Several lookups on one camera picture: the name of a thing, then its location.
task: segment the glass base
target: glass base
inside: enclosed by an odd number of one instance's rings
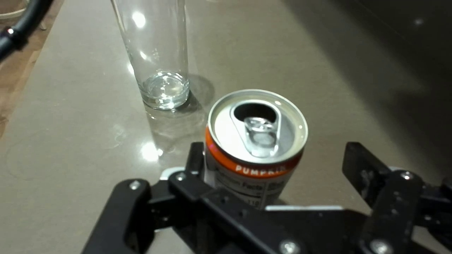
[[[189,82],[179,74],[158,72],[139,83],[142,102],[151,109],[172,110],[189,95]]]

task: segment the screw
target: screw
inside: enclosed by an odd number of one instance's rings
[[[228,202],[228,196],[223,196],[221,203],[227,203],[227,202]]]
[[[241,209],[241,210],[238,212],[238,216],[242,218],[242,219],[245,219],[247,215],[248,215],[248,212],[247,212],[245,209]]]
[[[175,175],[175,179],[177,181],[183,181],[186,178],[186,175],[183,172],[179,172],[177,175]]]
[[[137,191],[141,186],[141,184],[138,181],[132,181],[128,186],[131,191]]]
[[[282,254],[298,254],[299,253],[299,247],[295,242],[290,240],[285,240],[279,244],[279,251]]]
[[[425,215],[425,216],[423,216],[423,220],[425,220],[425,222],[432,222],[432,216]]]
[[[388,242],[372,240],[370,242],[370,250],[375,254],[392,254],[392,247]]]
[[[411,172],[408,172],[408,171],[405,171],[405,172],[402,172],[402,174],[399,174],[401,175],[401,178],[403,178],[405,181],[411,181],[412,178],[413,178],[413,175],[411,174]]]

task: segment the can rim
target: can rim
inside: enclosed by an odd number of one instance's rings
[[[295,148],[289,150],[290,153],[285,153],[283,155],[281,157],[271,157],[271,158],[255,158],[250,162],[252,164],[274,164],[274,162],[279,162],[279,161],[285,161],[285,160],[289,160],[292,157],[295,157],[299,151],[303,150],[306,141],[307,141],[307,134],[309,134],[309,129],[307,129],[307,124],[306,124],[306,120],[305,120],[305,116],[300,113],[300,110],[292,103],[289,102],[286,98],[278,95],[278,93],[274,93],[274,92],[269,92],[269,91],[262,91],[262,89],[242,89],[242,91],[235,91],[235,92],[231,92],[231,93],[227,93],[224,96],[221,96],[210,109],[209,112],[209,117],[207,117],[207,129],[210,131],[210,136],[211,136],[211,140],[228,155],[233,155],[235,157],[237,160],[241,160],[241,161],[245,161],[242,160],[241,157],[237,157],[235,154],[224,150],[218,141],[218,138],[216,137],[216,134],[213,133],[214,129],[213,129],[213,113],[214,113],[214,109],[218,107],[220,103],[223,103],[227,98],[231,98],[231,96],[235,96],[235,95],[240,95],[240,93],[264,93],[264,95],[271,95],[279,100],[283,100],[285,105],[288,105],[290,107],[290,110],[296,112],[296,115],[299,116],[299,120],[302,122],[300,126],[303,127],[303,138],[300,143],[295,144]]]

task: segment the clear glass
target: clear glass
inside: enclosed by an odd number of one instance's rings
[[[170,110],[189,96],[185,0],[111,0],[141,98]]]

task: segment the orange can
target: orange can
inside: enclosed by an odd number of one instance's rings
[[[209,113],[206,181],[257,209],[276,201],[295,171],[307,138],[302,113],[266,91],[238,91]]]

